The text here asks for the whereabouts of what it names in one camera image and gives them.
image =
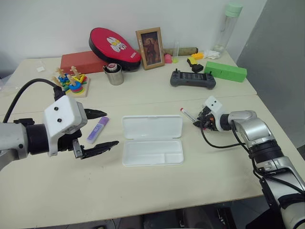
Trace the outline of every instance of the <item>green block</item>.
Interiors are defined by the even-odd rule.
[[[222,63],[214,63],[208,61],[206,63],[205,73],[212,72],[212,75],[217,78],[242,82],[247,76],[247,70],[245,68],[239,68]]]

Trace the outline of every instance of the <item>wooden peg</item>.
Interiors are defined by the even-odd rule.
[[[80,73],[77,71],[76,67],[75,66],[71,66],[71,69],[70,71],[72,71],[75,75],[75,77],[79,80],[81,77],[80,77]]]
[[[57,69],[56,69],[56,72],[59,73],[59,75],[60,75],[61,78],[63,78],[63,79],[66,77],[65,74],[63,73],[63,69],[57,68]]]
[[[70,80],[70,83],[73,85],[73,86],[76,86],[76,83],[75,83],[75,80],[68,74],[67,75],[68,79]]]
[[[57,86],[61,87],[61,83],[58,81],[58,79],[57,79],[55,76],[52,76],[52,80],[54,81],[54,83],[55,83]]]

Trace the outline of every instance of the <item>picture frame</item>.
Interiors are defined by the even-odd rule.
[[[163,45],[160,27],[135,32],[145,70],[164,65]]]

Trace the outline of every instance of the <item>cartoon print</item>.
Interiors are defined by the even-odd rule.
[[[115,50],[116,52],[120,52],[121,50],[127,48],[125,44],[120,42],[118,39],[115,39],[114,37],[108,37],[107,41],[111,44],[110,47],[112,47],[112,49]]]

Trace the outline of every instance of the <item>water bottle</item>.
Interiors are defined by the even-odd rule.
[[[242,8],[243,6],[241,4],[234,2],[231,2],[226,6],[224,22],[213,47],[213,50],[219,52],[220,55],[223,53],[229,42]]]

